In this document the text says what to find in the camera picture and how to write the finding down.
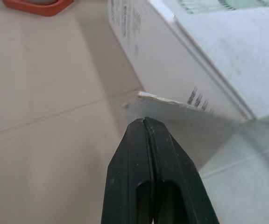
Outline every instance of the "beige floor tile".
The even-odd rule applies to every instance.
[[[106,13],[105,1],[49,18],[0,3],[0,131],[141,86]]]
[[[20,223],[24,139],[23,128],[0,134],[0,223]]]
[[[0,130],[29,119],[30,82],[19,23],[0,26]]]
[[[38,122],[28,138],[27,186],[35,223],[99,223],[106,169],[119,136],[100,103]]]

